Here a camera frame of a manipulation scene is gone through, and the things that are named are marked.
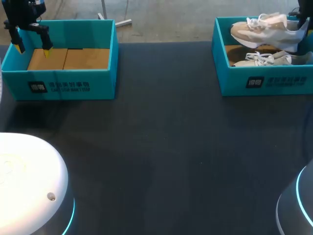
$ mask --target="white sneaker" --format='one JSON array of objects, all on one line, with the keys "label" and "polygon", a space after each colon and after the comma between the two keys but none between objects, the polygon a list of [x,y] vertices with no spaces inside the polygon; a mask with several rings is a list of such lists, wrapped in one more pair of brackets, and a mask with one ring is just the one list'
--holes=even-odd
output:
[{"label": "white sneaker", "polygon": [[298,21],[287,20],[284,14],[261,14],[258,19],[247,18],[246,22],[233,24],[230,34],[249,48],[269,44],[281,50],[297,52],[298,43],[304,38],[309,21],[306,20],[300,29],[297,25]]},{"label": "white sneaker", "polygon": [[313,65],[313,52],[305,55],[290,55],[285,51],[275,54],[247,53],[246,60],[239,61],[233,67],[277,66],[277,65]]}]

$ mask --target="shoe box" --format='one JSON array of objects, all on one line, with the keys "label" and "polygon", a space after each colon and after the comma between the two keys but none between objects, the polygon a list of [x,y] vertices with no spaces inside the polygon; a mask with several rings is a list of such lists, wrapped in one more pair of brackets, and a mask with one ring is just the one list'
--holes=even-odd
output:
[{"label": "shoe box", "polygon": [[19,30],[25,52],[11,44],[2,76],[16,100],[114,99],[118,40],[113,20],[41,21],[53,50],[45,58],[40,36]]},{"label": "shoe box", "polygon": [[[245,60],[247,53],[281,51],[269,45],[255,49],[240,45],[230,35],[230,28],[236,22],[245,21],[246,17],[215,19],[212,53],[222,95],[313,94],[313,65],[232,67]],[[313,34],[302,40],[296,55],[308,51],[313,51]]]}]

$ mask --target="glowing blue light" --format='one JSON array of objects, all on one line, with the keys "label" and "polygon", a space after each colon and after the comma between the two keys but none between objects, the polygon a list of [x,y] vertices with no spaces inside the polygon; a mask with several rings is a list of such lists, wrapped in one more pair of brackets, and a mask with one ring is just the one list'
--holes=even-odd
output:
[{"label": "glowing blue light", "polygon": [[300,174],[298,175],[298,178],[297,178],[297,183],[295,185],[295,189],[296,189],[296,193],[297,193],[297,199],[298,199],[298,203],[299,203],[299,206],[301,208],[301,211],[302,213],[304,214],[305,218],[307,219],[307,221],[311,224],[311,226],[313,227],[313,222],[311,221],[310,217],[308,216],[308,214],[306,213],[306,211],[304,210],[304,207],[301,203],[301,200],[300,200],[300,195],[299,195],[299,180],[300,180],[300,176],[301,176],[301,173],[303,172],[303,170],[305,169],[305,167],[302,169],[302,171],[300,172]]},{"label": "glowing blue light", "polygon": [[69,228],[69,226],[70,226],[70,224],[71,224],[71,222],[72,222],[72,220],[73,220],[73,217],[74,217],[74,211],[75,211],[75,199],[74,199],[74,206],[73,206],[72,217],[70,218],[70,221],[69,221],[69,223],[68,223],[68,225],[67,225],[67,228],[66,228],[65,231],[62,233],[62,235],[65,235],[65,234],[67,233],[68,228]]}]

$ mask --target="concrete floor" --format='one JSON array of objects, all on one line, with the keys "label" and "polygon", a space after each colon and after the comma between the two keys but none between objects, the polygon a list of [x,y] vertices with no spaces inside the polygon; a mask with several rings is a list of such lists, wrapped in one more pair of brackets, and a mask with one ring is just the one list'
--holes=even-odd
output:
[{"label": "concrete floor", "polygon": [[[97,19],[101,0],[46,0],[43,19]],[[118,29],[119,42],[183,42],[211,40],[214,19],[288,13],[297,0],[106,0],[108,18],[132,19],[133,26]],[[6,15],[0,7],[0,21]],[[0,29],[0,45],[9,44],[7,30]]]}]

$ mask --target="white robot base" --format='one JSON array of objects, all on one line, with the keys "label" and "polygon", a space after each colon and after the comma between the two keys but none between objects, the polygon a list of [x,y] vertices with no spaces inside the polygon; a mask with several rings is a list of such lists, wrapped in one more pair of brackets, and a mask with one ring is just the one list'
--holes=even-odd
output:
[{"label": "white robot base", "polygon": [[73,234],[67,167],[44,140],[0,133],[0,234]]}]

